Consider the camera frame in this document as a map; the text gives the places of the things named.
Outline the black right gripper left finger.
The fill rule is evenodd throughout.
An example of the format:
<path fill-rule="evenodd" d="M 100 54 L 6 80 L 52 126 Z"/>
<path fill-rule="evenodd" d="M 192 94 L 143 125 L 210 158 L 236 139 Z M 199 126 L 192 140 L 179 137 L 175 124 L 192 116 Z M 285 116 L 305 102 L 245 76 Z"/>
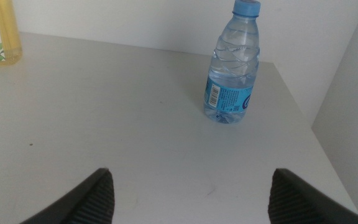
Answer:
<path fill-rule="evenodd" d="M 112 223 L 114 182 L 107 168 L 99 168 L 63 197 L 24 221 L 25 224 Z"/>

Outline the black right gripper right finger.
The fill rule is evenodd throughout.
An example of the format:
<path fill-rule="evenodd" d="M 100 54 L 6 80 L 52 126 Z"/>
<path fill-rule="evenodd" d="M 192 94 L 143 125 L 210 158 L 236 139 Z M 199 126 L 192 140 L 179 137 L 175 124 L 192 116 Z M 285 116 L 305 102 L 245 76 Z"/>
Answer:
<path fill-rule="evenodd" d="M 358 224 L 358 214 L 288 169 L 276 169 L 268 203 L 272 224 Z"/>

